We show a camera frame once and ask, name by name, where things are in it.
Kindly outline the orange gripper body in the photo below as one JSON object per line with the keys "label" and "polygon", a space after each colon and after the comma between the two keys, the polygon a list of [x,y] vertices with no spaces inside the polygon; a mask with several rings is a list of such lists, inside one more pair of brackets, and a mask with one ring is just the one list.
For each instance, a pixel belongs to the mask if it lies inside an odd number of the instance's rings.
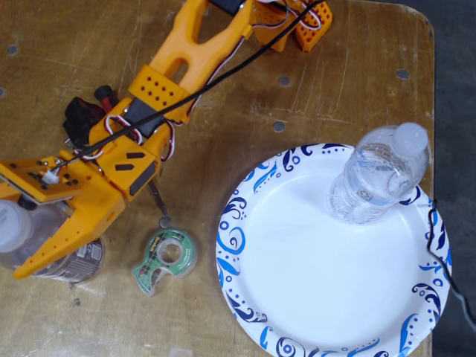
{"label": "orange gripper body", "polygon": [[[65,110],[63,128],[68,134],[72,155],[94,146],[122,129],[128,129],[154,110],[139,100],[102,97],[101,104],[74,97]],[[128,201],[148,184],[160,163],[173,153],[173,124],[156,117],[100,148],[81,157]]]}

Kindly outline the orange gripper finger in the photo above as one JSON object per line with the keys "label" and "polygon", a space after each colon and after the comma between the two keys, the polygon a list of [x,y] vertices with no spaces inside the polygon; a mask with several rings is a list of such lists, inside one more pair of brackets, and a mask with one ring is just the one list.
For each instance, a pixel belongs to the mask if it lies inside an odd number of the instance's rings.
{"label": "orange gripper finger", "polygon": [[0,199],[17,202],[21,193],[7,182],[0,183]]}
{"label": "orange gripper finger", "polygon": [[71,205],[73,214],[14,271],[14,278],[26,278],[96,240],[126,207],[119,192],[100,188],[83,189],[79,196],[72,199]]}

